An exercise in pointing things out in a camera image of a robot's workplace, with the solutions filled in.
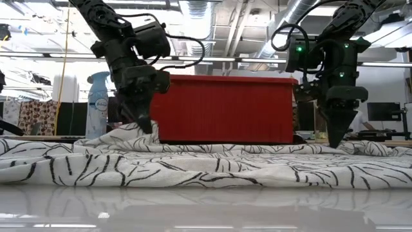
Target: black cable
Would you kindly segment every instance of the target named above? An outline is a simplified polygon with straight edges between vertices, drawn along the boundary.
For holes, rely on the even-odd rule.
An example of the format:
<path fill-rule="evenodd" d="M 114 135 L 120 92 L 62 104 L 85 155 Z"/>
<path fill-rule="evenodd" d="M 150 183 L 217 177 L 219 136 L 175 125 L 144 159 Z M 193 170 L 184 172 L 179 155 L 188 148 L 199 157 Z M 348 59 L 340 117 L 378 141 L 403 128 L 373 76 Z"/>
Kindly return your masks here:
<path fill-rule="evenodd" d="M 300 16 L 300 18 L 296 21 L 295 24 L 285 24 L 285 25 L 279 27 L 279 28 L 272 34 L 272 36 L 271 36 L 271 38 L 270 38 L 270 43 L 271 43 L 271 45 L 272 45 L 272 48 L 273 48 L 275 51 L 284 52 L 284 51 L 286 51 L 286 50 L 289 49 L 289 46 L 290 46 L 290 37 L 292 36 L 292 33 L 293 33 L 293 31 L 294 31 L 295 28 L 298 29 L 298 30 L 303 34 L 304 43 L 305 43 L 305 47 L 306 47 L 306 49 L 305 49 L 305 51 L 304 51 L 303 69 L 300 69 L 300 68 L 299 68 L 299 69 L 297 69 L 297 70 L 303 72 L 303 81 L 304 81 L 304 82 L 307 81 L 307 74 L 308 74 L 308 73 L 310 73 L 310 74 L 315 74 L 315 73 L 322 72 L 321 74 L 324 74 L 324 73 L 325 73 L 325 72 L 324 72 L 325 70 L 324 70 L 324 71 L 321 71 L 321 70 L 323 69 L 323 63 L 322 63 L 322 66 L 321 66 L 321 69 L 319 70 L 319 72 L 317 72 L 317 71 L 308 71 L 308 68 L 307 68 L 307 58 L 308 58 L 308 55 L 309 55 L 309 51 L 308 51 L 308 49 L 309 49 L 309 37 L 308 37 L 308 34 L 306 33 L 306 31 L 305 31 L 302 27 L 300 27 L 299 25 L 297 25 L 297 24 L 299 24 L 299 23 L 300 23 L 312 10 L 314 10 L 315 8 L 317 8 L 317 7 L 319 7 L 319 6 L 322 6 L 322 5 L 324 5 L 324 4 L 327 4 L 327 3 L 334 3 L 334 2 L 338 2 L 338 1 L 342 1 L 342 0 L 325 0 L 325 1 L 321 1 L 320 3 L 317 3 L 317 4 L 313 5 L 313 6 L 310 7 L 303 15 Z M 286 44 L 285 44 L 284 46 L 282 46 L 282 48 L 276 47 L 276 46 L 273 44 L 273 39 L 274 39 L 274 37 L 275 37 L 276 34 L 278 34 L 281 30 L 283 30 L 284 28 L 288 28 L 288 27 L 291 27 L 292 29 L 291 29 L 291 30 L 289 31 L 289 33 L 288 33 L 288 37 L 287 37 L 287 39 L 286 39 Z"/>
<path fill-rule="evenodd" d="M 332 67 L 328 68 L 327 70 L 323 70 L 323 71 L 317 72 L 317 73 L 316 73 L 316 76 L 324 75 L 324 74 L 326 74 L 326 73 L 331 73 L 331 72 L 333 72 L 335 69 L 337 69 L 337 68 L 343 63 L 345 51 L 344 51 L 343 47 L 342 47 L 338 42 L 336 42 L 336 41 L 333 40 L 333 39 L 325 39 L 325 40 L 323 40 L 322 42 L 318 43 L 317 45 L 315 45 L 315 46 L 312 48 L 312 50 L 310 50 L 310 53 L 312 53 L 312 52 L 318 52 L 319 49 L 321 49 L 321 48 L 323 48 L 323 47 L 325 47 L 325 46 L 334 46 L 334 47 L 336 47 L 336 49 L 337 49 L 337 51 L 338 51 L 338 53 L 339 53 L 339 54 L 338 54 L 339 60 L 338 60 L 337 62 L 335 62 L 335 66 L 332 66 Z"/>
<path fill-rule="evenodd" d="M 270 38 L 270 44 L 272 45 L 272 48 L 275 51 L 278 51 L 278 52 L 286 51 L 290 46 L 289 37 L 286 40 L 286 44 L 282 48 L 278 48 L 277 46 L 275 46 L 275 44 L 273 43 L 273 39 L 275 38 L 275 36 L 281 30 L 283 30 L 285 28 L 289 28 L 289 27 L 292 28 L 291 31 L 293 31 L 294 28 L 298 29 L 303 34 L 303 37 L 304 37 L 304 47 L 305 47 L 305 49 L 304 49 L 304 52 L 303 52 L 303 55 L 304 55 L 304 57 L 303 57 L 303 81 L 307 82 L 308 81 L 308 77 L 307 77 L 307 73 L 308 73 L 307 58 L 308 58 L 308 55 L 309 55 L 309 37 L 308 37 L 307 32 L 299 25 L 288 23 L 288 24 L 285 24 L 283 26 L 280 26 L 278 29 L 275 30 L 275 32 L 272 34 L 272 36 Z"/>
<path fill-rule="evenodd" d="M 155 21 L 156 21 L 158 24 L 160 24 L 160 22 L 159 22 L 159 20 L 157 19 L 157 17 L 156 17 L 155 15 L 153 15 L 153 14 L 150 14 L 150 13 L 142 13 L 142 14 L 134 14 L 134 15 L 121 15 L 121 14 L 119 14 L 119 16 L 120 16 L 120 17 L 142 17 L 142 16 L 150 16 L 150 17 L 152 17 L 153 19 L 155 19 Z M 168 37 L 171 38 L 171 39 L 187 39 L 187 40 L 190 40 L 190 41 L 197 42 L 197 43 L 201 46 L 201 57 L 200 57 L 197 61 L 194 61 L 194 62 L 191 63 L 191 64 L 185 64 L 185 65 L 182 65 L 182 66 L 177 66 L 177 65 L 164 66 L 163 68 L 160 69 L 160 71 L 165 70 L 166 68 L 188 68 L 188 67 L 191 67 L 191 66 L 194 66 L 194 65 L 197 65 L 197 64 L 201 63 L 201 61 L 202 61 L 203 58 L 205 57 L 206 49 L 205 49 L 205 45 L 203 45 L 203 43 L 202 43 L 200 40 L 195 39 L 195 38 L 192 38 L 192 37 L 182 36 L 182 35 L 169 35 L 168 33 L 165 33 L 165 34 L 166 34 L 166 36 L 168 36 Z M 160 56 L 158 55 L 158 56 L 150 63 L 150 65 L 156 63 L 156 62 L 159 60 L 159 58 L 160 58 Z"/>
<path fill-rule="evenodd" d="M 160 55 L 157 55 L 156 58 L 154 58 L 154 60 L 152 62 L 150 62 L 149 65 L 154 65 L 156 64 L 156 62 L 160 59 Z"/>
<path fill-rule="evenodd" d="M 295 24 L 299 24 L 312 10 L 316 9 L 317 7 L 322 6 L 322 5 L 324 5 L 324 4 L 335 3 L 335 2 L 339 2 L 339 1 L 342 1 L 342 0 L 325 0 L 325 1 L 321 1 L 321 2 L 319 2 L 319 3 L 317 3 L 317 4 L 314 4 L 311 8 L 309 8 L 303 15 L 301 15 L 301 16 L 297 19 L 297 21 L 296 21 Z M 288 33 L 288 39 L 290 38 L 290 36 L 292 35 L 292 33 L 293 33 L 293 29 L 289 31 L 289 33 Z"/>
<path fill-rule="evenodd" d="M 142 17 L 142 16 L 150 16 L 152 17 L 158 24 L 160 24 L 159 20 L 157 17 L 153 14 L 150 13 L 141 13 L 141 14 L 134 14 L 134 15 L 121 15 L 119 14 L 120 17 Z"/>
<path fill-rule="evenodd" d="M 206 51 L 205 45 L 203 45 L 203 43 L 200 40 L 192 38 L 192 37 L 182 36 L 182 35 L 169 35 L 167 33 L 166 33 L 166 36 L 168 36 L 171 39 L 187 39 L 187 40 L 190 40 L 190 41 L 197 42 L 201 46 L 201 56 L 197 61 L 194 61 L 191 64 L 185 64 L 185 65 L 182 65 L 182 66 L 168 65 L 168 66 L 164 66 L 163 68 L 161 68 L 160 71 L 163 71 L 166 68 L 188 68 L 188 67 L 191 67 L 191 66 L 195 66 L 195 65 L 199 64 L 203 60 L 203 58 L 205 57 L 205 51 Z"/>

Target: spray bottle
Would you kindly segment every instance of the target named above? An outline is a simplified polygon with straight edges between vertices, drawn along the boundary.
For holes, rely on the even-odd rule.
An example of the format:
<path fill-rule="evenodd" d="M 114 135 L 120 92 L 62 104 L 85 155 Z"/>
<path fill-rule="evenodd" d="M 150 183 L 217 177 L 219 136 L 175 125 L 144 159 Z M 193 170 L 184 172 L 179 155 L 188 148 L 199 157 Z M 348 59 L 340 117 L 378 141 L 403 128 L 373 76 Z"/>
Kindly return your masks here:
<path fill-rule="evenodd" d="M 88 101 L 88 117 L 86 121 L 86 138 L 96 139 L 106 133 L 108 118 L 108 89 L 106 79 L 109 72 L 98 72 L 91 76 Z"/>

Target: black and white fabric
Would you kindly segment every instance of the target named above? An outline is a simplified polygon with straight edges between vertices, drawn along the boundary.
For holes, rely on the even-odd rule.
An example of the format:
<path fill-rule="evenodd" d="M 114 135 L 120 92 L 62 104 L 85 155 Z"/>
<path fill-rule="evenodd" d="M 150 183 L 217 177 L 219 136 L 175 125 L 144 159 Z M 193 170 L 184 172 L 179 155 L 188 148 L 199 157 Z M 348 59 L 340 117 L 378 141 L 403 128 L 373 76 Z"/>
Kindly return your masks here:
<path fill-rule="evenodd" d="M 64 186 L 410 188 L 412 150 L 376 142 L 245 146 L 160 144 L 128 124 L 74 145 L 0 140 L 0 183 Z"/>

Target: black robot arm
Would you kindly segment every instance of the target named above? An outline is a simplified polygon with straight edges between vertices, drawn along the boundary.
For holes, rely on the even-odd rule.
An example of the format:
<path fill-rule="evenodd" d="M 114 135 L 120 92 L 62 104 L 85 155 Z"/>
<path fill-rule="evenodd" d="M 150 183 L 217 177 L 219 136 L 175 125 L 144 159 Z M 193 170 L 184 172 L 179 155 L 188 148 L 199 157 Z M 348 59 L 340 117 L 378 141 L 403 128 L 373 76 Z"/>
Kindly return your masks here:
<path fill-rule="evenodd" d="M 336 0 L 325 0 L 317 3 L 310 10 L 325 3 Z M 347 132 L 349 125 L 357 114 L 353 110 L 359 101 L 368 99 L 368 91 L 355 86 L 357 72 L 357 56 L 370 43 L 363 38 L 350 40 L 355 32 L 369 19 L 371 14 L 385 0 L 349 0 L 339 7 L 332 21 L 319 36 L 307 36 L 297 23 L 286 24 L 273 34 L 286 27 L 297 28 L 302 35 L 288 34 L 286 46 L 277 51 L 288 51 L 287 72 L 296 70 L 303 72 L 303 83 L 294 86 L 296 101 L 311 101 L 316 99 L 319 113 L 327 123 L 328 139 L 331 147 L 336 148 Z M 320 70 L 311 71 L 321 66 Z M 307 80 L 307 74 L 315 74 L 312 82 Z"/>
<path fill-rule="evenodd" d="M 149 108 L 154 92 L 165 93 L 170 85 L 169 73 L 156 70 L 139 59 L 170 55 L 165 25 L 158 21 L 133 28 L 101 0 L 70 0 L 82 14 L 100 41 L 92 47 L 97 58 L 105 57 L 115 83 L 121 114 L 151 133 Z"/>

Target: red storage bin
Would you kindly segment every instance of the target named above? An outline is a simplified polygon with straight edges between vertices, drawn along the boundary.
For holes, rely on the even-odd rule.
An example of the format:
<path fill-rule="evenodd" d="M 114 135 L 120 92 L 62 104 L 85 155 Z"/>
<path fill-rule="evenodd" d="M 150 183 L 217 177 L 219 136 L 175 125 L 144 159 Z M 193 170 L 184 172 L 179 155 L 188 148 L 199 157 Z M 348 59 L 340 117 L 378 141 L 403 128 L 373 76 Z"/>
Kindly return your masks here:
<path fill-rule="evenodd" d="M 291 143 L 291 78 L 171 75 L 151 116 L 162 141 Z"/>

